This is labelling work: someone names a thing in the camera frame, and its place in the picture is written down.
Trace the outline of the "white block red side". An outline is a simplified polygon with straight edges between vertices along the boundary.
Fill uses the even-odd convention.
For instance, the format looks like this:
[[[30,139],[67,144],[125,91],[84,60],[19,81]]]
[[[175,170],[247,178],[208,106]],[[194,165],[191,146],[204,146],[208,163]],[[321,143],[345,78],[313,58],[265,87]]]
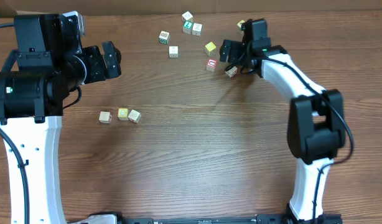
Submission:
[[[112,120],[112,115],[110,112],[106,112],[106,111],[101,111],[100,112],[100,116],[99,116],[99,121],[101,123],[108,123],[110,124]]]

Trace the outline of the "yellow block letter G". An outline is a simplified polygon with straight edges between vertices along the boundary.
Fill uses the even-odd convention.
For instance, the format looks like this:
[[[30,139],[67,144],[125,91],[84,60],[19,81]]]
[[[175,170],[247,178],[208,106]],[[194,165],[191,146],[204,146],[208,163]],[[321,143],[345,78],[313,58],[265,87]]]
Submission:
[[[127,121],[129,114],[129,110],[127,108],[119,108],[118,109],[118,119],[121,121]]]

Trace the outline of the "white block teal side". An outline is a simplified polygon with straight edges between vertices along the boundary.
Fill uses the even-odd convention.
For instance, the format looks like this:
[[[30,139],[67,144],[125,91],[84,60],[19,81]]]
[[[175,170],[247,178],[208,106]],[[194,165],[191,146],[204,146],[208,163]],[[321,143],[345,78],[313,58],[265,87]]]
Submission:
[[[136,124],[138,124],[138,122],[140,121],[141,119],[141,113],[136,111],[136,110],[131,110],[128,114],[128,119]]]

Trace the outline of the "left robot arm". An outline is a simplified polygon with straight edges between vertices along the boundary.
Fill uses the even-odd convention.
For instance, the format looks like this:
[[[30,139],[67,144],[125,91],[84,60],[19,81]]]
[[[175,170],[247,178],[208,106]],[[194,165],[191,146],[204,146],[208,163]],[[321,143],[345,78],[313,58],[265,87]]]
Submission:
[[[9,168],[13,223],[65,223],[58,168],[64,99],[84,84],[116,78],[112,42],[57,52],[13,50],[0,71],[0,135]]]

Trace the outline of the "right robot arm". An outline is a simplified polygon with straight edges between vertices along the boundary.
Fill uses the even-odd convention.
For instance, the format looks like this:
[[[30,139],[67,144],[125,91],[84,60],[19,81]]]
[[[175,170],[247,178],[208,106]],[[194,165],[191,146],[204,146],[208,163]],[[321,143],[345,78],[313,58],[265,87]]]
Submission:
[[[339,214],[322,208],[330,168],[337,164],[338,150],[352,137],[344,120],[343,98],[338,90],[314,83],[280,46],[269,39],[248,43],[224,40],[220,61],[229,69],[246,65],[272,84],[289,102],[287,144],[296,159],[292,197],[283,215],[258,215],[258,223],[342,223]]]

